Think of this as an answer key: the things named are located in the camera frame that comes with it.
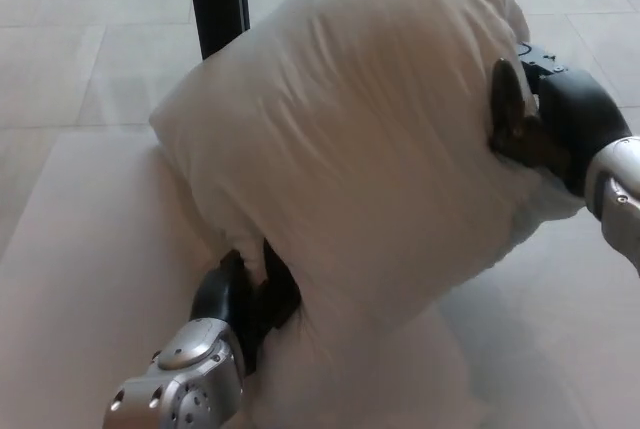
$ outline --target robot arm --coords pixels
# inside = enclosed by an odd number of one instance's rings
[[[585,198],[589,211],[602,223],[605,240],[640,271],[640,138],[632,136],[615,102],[590,74],[569,70],[538,47],[521,44],[518,49],[529,87],[538,96],[538,114],[533,116],[538,130],[527,132],[531,124],[511,127],[507,139],[520,136],[520,151],[513,150],[514,144],[505,145],[504,132],[494,144],[499,133],[496,120],[505,111],[500,106],[507,99],[497,97],[499,104],[492,101],[492,147],[503,153],[507,151],[500,148],[508,147],[508,157],[529,166],[546,166],[558,175],[570,192]],[[501,81],[508,85],[510,80],[513,76],[494,78],[494,85]],[[540,130],[548,137],[540,137]],[[534,142],[522,144],[522,139]],[[561,171],[560,160],[566,161]]]
[[[620,139],[596,155],[585,199],[605,240],[640,272],[640,138]]]
[[[238,412],[260,343],[300,304],[293,277],[266,241],[264,256],[268,281],[257,290],[236,251],[209,271],[190,321],[145,375],[118,388],[103,429],[218,429]]]

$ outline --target tile floor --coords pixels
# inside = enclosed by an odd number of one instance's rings
[[[252,19],[281,0],[250,0]],[[640,129],[640,0],[519,0],[534,40],[586,67]],[[190,0],[0,0],[0,256],[56,136],[148,130],[199,60]]]

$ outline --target white pillow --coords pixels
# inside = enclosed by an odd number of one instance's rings
[[[550,178],[487,147],[492,66],[519,68],[525,39],[513,0],[287,0],[153,114],[254,280],[266,237],[300,286],[303,310],[249,381],[258,427],[342,427],[333,389],[365,370],[366,350],[573,214]],[[423,427],[412,410],[402,427]]]

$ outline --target floor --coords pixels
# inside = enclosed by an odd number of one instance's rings
[[[281,0],[250,0],[252,20]],[[640,0],[519,0],[533,39],[590,70],[640,129]],[[199,61],[190,0],[0,0],[0,257],[64,131],[145,131]]]

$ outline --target pillow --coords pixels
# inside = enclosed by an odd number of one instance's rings
[[[376,344],[575,212],[549,176],[487,147],[493,64],[509,59],[525,81],[527,39],[514,0],[286,0],[154,112],[167,157],[254,281],[266,237],[300,286],[302,310],[248,381],[257,427],[343,427],[334,389]],[[420,410],[402,427],[423,427]]]

